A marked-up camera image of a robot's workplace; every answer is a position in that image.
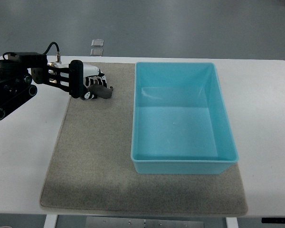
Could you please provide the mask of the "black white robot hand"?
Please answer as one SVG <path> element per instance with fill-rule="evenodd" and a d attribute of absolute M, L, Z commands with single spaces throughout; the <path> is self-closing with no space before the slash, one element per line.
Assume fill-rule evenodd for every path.
<path fill-rule="evenodd" d="M 93 84 L 103 85 L 108 88 L 105 74 L 101 71 L 100 68 L 90 63 L 84 63 L 83 84 L 85 86 L 84 93 L 81 96 L 83 100 L 98 98 L 98 96 L 90 93 L 87 89 Z"/>

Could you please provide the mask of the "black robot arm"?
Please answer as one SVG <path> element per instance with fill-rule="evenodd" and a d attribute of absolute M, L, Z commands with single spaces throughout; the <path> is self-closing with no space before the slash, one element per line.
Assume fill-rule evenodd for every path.
<path fill-rule="evenodd" d="M 47 53 L 56 42 L 51 42 L 42 54 L 36 52 L 5 52 L 0 59 L 0 121 L 33 98 L 37 84 L 59 88 L 80 98 L 87 89 L 83 83 L 83 62 L 73 60 L 67 66 L 48 63 Z"/>

